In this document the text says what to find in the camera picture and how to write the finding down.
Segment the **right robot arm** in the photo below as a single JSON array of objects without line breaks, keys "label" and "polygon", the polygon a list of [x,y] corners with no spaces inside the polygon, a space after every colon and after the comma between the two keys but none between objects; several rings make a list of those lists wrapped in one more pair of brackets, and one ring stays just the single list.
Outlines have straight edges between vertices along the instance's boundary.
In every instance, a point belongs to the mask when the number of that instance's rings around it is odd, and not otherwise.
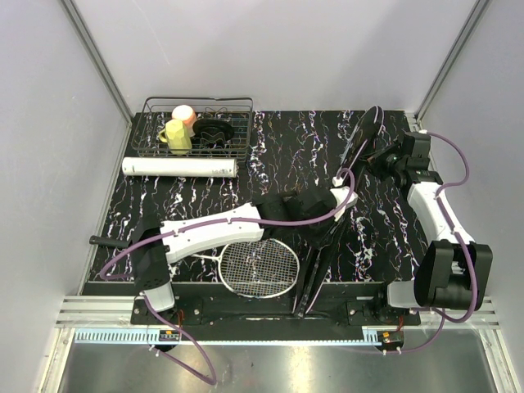
[{"label": "right robot arm", "polygon": [[436,136],[426,130],[409,132],[365,159],[375,177],[395,180],[428,243],[414,280],[389,283],[386,296],[372,303],[372,315],[381,324],[393,323],[401,308],[432,309],[451,323],[464,323],[484,299],[493,252],[464,229],[445,195],[447,189],[467,182],[470,169],[464,169],[461,180],[448,183],[430,170]]}]

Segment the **black racket bag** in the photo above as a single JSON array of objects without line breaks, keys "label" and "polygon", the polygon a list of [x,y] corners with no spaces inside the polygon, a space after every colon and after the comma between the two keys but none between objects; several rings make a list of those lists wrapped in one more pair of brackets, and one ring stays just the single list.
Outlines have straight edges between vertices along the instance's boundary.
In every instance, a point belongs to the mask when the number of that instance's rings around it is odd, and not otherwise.
[{"label": "black racket bag", "polygon": [[383,125],[384,110],[380,106],[371,107],[359,119],[332,180],[335,191],[342,192],[344,186],[348,186],[349,191],[341,196],[337,212],[332,217],[308,227],[310,249],[304,262],[304,272],[296,284],[293,309],[293,314],[299,318],[309,313],[320,293],[331,259],[337,253],[336,244],[349,223],[344,214],[356,203],[355,190],[365,171],[365,158],[375,151],[375,138]]}]

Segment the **badminton racket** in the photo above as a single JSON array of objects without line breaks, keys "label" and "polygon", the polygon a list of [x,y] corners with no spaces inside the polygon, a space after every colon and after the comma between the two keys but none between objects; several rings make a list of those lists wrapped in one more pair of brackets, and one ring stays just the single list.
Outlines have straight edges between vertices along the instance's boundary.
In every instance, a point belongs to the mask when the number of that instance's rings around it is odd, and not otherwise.
[{"label": "badminton racket", "polygon": [[296,284],[300,262],[296,253],[275,239],[239,242],[237,239],[191,237],[174,231],[136,242],[122,250],[100,271],[103,280],[127,278],[126,273],[110,274],[109,270],[126,256],[134,262],[133,282],[138,294],[157,310],[174,303],[168,265],[201,251],[220,247],[213,258],[218,265],[221,283],[232,293],[257,299],[280,296]]}]

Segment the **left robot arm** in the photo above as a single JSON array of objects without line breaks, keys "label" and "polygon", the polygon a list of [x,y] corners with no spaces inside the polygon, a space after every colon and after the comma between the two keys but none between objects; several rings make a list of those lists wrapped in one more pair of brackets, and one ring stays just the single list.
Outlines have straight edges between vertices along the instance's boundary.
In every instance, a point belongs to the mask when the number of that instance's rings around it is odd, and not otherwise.
[{"label": "left robot arm", "polygon": [[148,314],[170,323],[177,305],[169,264],[213,248],[219,279],[232,293],[271,299],[297,284],[300,261],[285,238],[295,231],[323,240],[357,196],[349,187],[317,188],[300,195],[267,196],[257,203],[187,221],[142,221],[132,244],[134,281]]}]

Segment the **white shuttlecock tube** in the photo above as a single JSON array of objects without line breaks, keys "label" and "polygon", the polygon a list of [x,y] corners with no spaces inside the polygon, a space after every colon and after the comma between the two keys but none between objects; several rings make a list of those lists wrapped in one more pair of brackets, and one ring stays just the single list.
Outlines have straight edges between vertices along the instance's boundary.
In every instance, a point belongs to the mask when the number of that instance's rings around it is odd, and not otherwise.
[{"label": "white shuttlecock tube", "polygon": [[121,169],[126,176],[235,178],[237,160],[228,158],[125,157]]}]

